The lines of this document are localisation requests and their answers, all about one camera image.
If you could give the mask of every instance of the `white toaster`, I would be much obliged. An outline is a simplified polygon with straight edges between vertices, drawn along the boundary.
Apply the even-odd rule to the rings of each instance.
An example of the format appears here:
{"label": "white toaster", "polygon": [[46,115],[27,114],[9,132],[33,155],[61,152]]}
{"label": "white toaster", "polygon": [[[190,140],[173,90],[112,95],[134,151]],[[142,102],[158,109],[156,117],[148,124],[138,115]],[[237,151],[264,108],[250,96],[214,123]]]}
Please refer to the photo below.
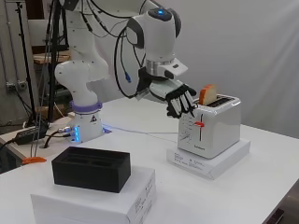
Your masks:
{"label": "white toaster", "polygon": [[218,95],[209,105],[198,105],[179,120],[178,147],[212,159],[240,140],[241,101]]}

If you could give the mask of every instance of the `bread slice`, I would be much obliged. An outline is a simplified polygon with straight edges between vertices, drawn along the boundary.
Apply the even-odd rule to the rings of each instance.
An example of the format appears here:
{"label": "bread slice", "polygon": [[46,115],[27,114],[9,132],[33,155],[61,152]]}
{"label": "bread slice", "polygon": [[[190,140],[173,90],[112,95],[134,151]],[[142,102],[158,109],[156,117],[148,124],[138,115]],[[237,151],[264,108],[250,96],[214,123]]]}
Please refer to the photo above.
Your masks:
{"label": "bread slice", "polygon": [[215,85],[207,85],[200,91],[199,104],[208,105],[217,100],[217,88]]}

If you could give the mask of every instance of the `blue light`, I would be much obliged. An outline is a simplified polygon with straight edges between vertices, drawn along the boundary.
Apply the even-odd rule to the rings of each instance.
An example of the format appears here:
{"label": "blue light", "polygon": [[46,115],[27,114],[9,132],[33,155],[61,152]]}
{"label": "blue light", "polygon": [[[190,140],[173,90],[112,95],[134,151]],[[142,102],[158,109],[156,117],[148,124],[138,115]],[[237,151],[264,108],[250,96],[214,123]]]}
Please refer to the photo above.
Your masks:
{"label": "blue light", "polygon": [[79,141],[78,139],[78,127],[75,127],[75,137],[76,137],[76,142]]}

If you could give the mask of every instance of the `floor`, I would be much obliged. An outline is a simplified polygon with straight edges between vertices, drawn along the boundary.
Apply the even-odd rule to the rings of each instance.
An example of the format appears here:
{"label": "floor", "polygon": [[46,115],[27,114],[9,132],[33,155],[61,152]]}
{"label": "floor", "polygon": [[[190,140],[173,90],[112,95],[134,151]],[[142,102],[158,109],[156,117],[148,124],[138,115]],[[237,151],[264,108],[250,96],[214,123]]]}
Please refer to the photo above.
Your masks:
{"label": "floor", "polygon": [[299,223],[299,180],[290,191],[289,196],[284,200],[280,209],[284,210],[284,218],[279,224]]}

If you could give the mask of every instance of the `power strip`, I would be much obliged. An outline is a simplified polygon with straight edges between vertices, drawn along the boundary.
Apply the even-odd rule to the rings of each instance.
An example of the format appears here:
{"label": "power strip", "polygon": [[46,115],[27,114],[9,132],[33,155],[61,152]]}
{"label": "power strip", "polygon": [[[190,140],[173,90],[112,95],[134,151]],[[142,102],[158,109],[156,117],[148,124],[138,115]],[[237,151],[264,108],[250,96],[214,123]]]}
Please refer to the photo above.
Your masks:
{"label": "power strip", "polygon": [[47,130],[48,130],[48,128],[46,128],[45,126],[41,126],[40,130],[39,130],[39,134],[38,134],[36,128],[19,132],[19,133],[17,133],[17,135],[15,137],[15,139],[16,139],[15,142],[19,146],[31,143],[31,142],[33,142],[33,140],[35,141],[37,139],[46,137]]}

